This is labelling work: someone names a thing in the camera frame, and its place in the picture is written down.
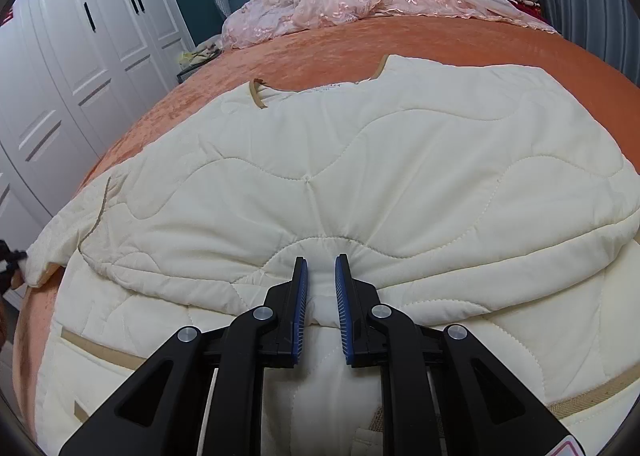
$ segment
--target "sticker label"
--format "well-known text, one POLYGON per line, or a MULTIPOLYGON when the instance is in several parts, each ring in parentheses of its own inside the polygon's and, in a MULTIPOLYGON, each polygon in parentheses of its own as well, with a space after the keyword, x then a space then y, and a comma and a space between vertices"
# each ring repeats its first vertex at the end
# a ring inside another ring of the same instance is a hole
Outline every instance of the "sticker label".
POLYGON ((564 438, 546 456, 584 456, 584 452, 571 435, 564 438))
POLYGON ((335 87, 345 86, 346 84, 353 84, 353 82, 340 82, 339 84, 326 84, 325 86, 310 87, 301 92, 320 92, 325 90, 335 89, 335 87))
POLYGON ((8 13, 4 16, 4 18, 0 21, 0 26, 3 24, 7 24, 11 19, 14 18, 14 9, 11 8, 8 13))

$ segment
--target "beige fabric trim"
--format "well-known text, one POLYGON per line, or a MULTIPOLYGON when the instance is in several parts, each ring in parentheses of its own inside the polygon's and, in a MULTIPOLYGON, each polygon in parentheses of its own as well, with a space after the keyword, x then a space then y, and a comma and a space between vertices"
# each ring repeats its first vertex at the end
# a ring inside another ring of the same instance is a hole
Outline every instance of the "beige fabric trim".
MULTIPOLYGON (((385 55, 384 57, 382 57, 382 60, 380 60, 380 63, 375 73, 373 73, 373 75, 369 78, 369 80, 375 80, 380 76, 380 74, 382 74, 382 71, 385 70, 386 61, 388 58, 389 58, 389 55, 385 55)), ((276 89, 275 87, 268 86, 268 84, 265 81, 260 80, 260 78, 254 78, 251 82, 249 82, 249 93, 251 93, 251 98, 254 99, 255 105, 257 105, 261 109, 265 109, 267 108, 267 106, 264 105, 264 102, 262 101, 262 99, 260 98, 260 95, 258 94, 258 86, 269 87, 269 89, 277 90, 279 92, 298 92, 291 89, 276 89)))
POLYGON ((382 71, 385 70, 386 61, 388 60, 388 58, 389 58, 389 55, 385 55, 384 57, 382 57, 382 60, 380 60, 380 63, 378 65, 378 69, 376 70, 375 73, 371 75, 371 78, 369 80, 375 80, 382 74, 382 71))
POLYGON ((62 335, 60 335, 60 338, 100 360, 105 360, 106 362, 110 362, 116 366, 120 366, 121 368, 127 368, 128 370, 135 371, 146 360, 142 357, 131 355, 130 353, 114 350, 113 348, 102 346, 101 344, 96 344, 95 342, 85 339, 80 335, 76 335, 66 328, 62 328, 62 335))
POLYGON ((259 78, 254 78, 251 82, 249 82, 249 92, 251 93, 251 98, 254 99, 255 105, 257 105, 261 109, 265 109, 267 108, 267 106, 264 105, 264 102, 262 101, 260 96, 258 96, 258 88, 256 87, 261 83, 262 81, 259 78))
POLYGON ((605 382, 601 386, 591 389, 591 391, 583 392, 578 396, 574 396, 567 400, 561 400, 560 402, 550 404, 547 407, 558 420, 562 420, 567 416, 571 416, 577 412, 597 406, 618 394, 620 391, 624 391, 639 378, 640 363, 629 368, 616 378, 612 378, 608 382, 605 382))
MULTIPOLYGON (((40 278, 38 279, 38 281, 36 282, 36 288, 41 288, 42 286, 44 286, 47 282, 49 282, 49 279, 51 279, 51 277, 53 276, 53 274, 55 274, 58 269, 60 268, 59 264, 55 264, 52 262, 47 262, 46 264, 46 268, 43 272, 43 274, 40 276, 40 278)), ((11 288, 12 289, 17 289, 20 288, 20 286, 22 286, 24 284, 24 277, 22 277, 22 273, 20 271, 16 272, 14 275, 14 278, 11 282, 11 288)))
POLYGON ((373 415, 373 420, 369 424, 369 430, 375 432, 382 432, 382 428, 385 425, 385 414, 382 410, 382 406, 378 407, 375 415, 373 415))
POLYGON ((81 423, 89 419, 89 414, 77 402, 74 402, 74 416, 80 420, 81 423))
POLYGON ((91 230, 89 230, 89 233, 81 239, 80 243, 78 243, 78 251, 80 253, 82 253, 82 250, 80 250, 82 243, 84 243, 84 240, 88 238, 92 233, 94 233, 94 230, 98 228, 100 219, 102 219, 102 215, 104 214, 104 208, 107 205, 107 193, 109 192, 110 183, 111 183, 111 176, 109 176, 109 178, 107 179, 107 184, 104 187, 104 196, 102 197, 102 205, 100 206, 100 212, 98 213, 98 218, 95 220, 95 223, 92 226, 91 230))

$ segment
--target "blue gripper pad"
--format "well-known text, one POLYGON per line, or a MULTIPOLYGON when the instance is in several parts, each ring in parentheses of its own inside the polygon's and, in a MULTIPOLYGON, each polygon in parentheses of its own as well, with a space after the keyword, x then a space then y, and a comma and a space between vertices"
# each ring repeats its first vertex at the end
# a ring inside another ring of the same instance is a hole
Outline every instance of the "blue gripper pad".
POLYGON ((338 315, 340 315, 340 333, 342 335, 342 351, 351 365, 353 353, 353 328, 351 323, 351 309, 347 294, 346 279, 340 257, 335 259, 335 295, 338 299, 338 315))
POLYGON ((292 354, 294 364, 300 360, 302 353, 302 341, 305 334, 306 294, 309 287, 308 270, 306 261, 302 261, 300 282, 298 283, 298 295, 296 296, 296 312, 293 319, 292 354))

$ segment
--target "white wardrobe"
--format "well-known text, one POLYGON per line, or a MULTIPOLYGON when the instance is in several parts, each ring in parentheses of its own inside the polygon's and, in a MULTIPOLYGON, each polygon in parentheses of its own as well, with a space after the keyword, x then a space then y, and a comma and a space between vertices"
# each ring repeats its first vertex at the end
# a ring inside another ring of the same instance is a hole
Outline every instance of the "white wardrobe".
POLYGON ((26 249, 193 47, 175 0, 17 0, 0 25, 0 238, 26 249))

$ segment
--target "orange bedspread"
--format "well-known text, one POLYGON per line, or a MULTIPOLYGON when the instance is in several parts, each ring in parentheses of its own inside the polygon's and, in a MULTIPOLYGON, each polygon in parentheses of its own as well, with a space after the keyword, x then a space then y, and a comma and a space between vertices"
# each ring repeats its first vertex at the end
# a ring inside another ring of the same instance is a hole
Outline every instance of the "orange bedspread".
MULTIPOLYGON (((385 54, 456 66, 524 64, 545 69, 585 106, 640 168, 640 89, 594 55, 558 35, 505 23, 427 17, 368 19, 306 31, 226 52, 159 102, 119 140, 84 184, 138 153, 212 98, 261 78, 302 90, 370 77, 385 54)), ((14 347, 14 387, 33 432, 36 376, 63 270, 27 294, 14 347)))

